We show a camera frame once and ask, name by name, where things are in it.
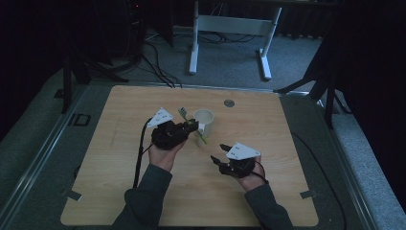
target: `wooden tabletop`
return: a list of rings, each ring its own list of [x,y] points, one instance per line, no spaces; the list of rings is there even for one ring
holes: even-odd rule
[[[224,105],[232,100],[235,105]],[[110,225],[124,208],[124,192],[132,187],[140,136],[148,118],[163,107],[183,123],[177,109],[185,107],[188,118],[196,109],[214,112],[208,145],[199,147],[191,134],[176,156],[173,179],[164,201],[161,226],[258,226],[244,199],[244,191],[231,177],[220,174],[210,158],[228,162],[220,144],[240,142],[261,152],[275,198],[286,208],[296,226],[314,226],[318,217],[304,172],[287,125],[279,96],[238,90],[115,86],[107,99],[92,141],[83,159],[61,215],[66,225]],[[148,128],[144,147],[153,128]],[[141,175],[148,164],[143,157]]]

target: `person's right hand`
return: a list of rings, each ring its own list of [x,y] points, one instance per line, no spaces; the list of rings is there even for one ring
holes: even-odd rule
[[[257,156],[255,158],[257,162],[260,163],[260,156]],[[255,168],[253,169],[253,172],[258,173],[265,178],[265,171],[263,170],[263,167],[259,164],[255,164]],[[245,192],[249,192],[258,186],[264,185],[265,181],[263,181],[262,178],[260,178],[257,175],[254,174],[249,174],[245,177],[242,178],[237,178],[238,183],[242,186],[242,188],[245,190]]]

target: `black tape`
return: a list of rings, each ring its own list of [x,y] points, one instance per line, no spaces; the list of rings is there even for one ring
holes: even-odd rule
[[[80,201],[80,199],[81,199],[81,194],[78,194],[77,192],[72,191],[72,190],[69,190],[69,191],[68,190],[62,190],[62,192],[60,192],[60,195],[69,197],[69,198],[71,198],[71,199],[73,199],[75,201]]]
[[[316,197],[318,194],[314,190],[306,191],[301,193],[302,199],[309,198],[309,197]]]

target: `metal stand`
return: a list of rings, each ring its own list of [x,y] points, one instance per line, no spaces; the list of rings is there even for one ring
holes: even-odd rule
[[[199,3],[194,2],[194,20],[193,20],[193,45],[191,53],[191,63],[189,72],[194,75],[197,69],[197,56],[199,44],[197,37],[199,31],[220,32],[242,35],[263,35],[266,41],[263,49],[259,49],[259,60],[262,65],[263,75],[266,80],[271,80],[271,71],[267,54],[271,45],[272,38],[278,25],[278,19],[281,14],[281,7],[276,8],[273,13],[272,21],[257,20],[236,17],[222,17],[211,15],[199,15]]]

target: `person's left hand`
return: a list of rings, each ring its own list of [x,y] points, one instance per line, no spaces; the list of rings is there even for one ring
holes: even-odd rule
[[[176,153],[183,148],[185,143],[186,141],[170,150],[158,149],[155,145],[152,145],[148,150],[149,164],[170,172],[175,161]]]

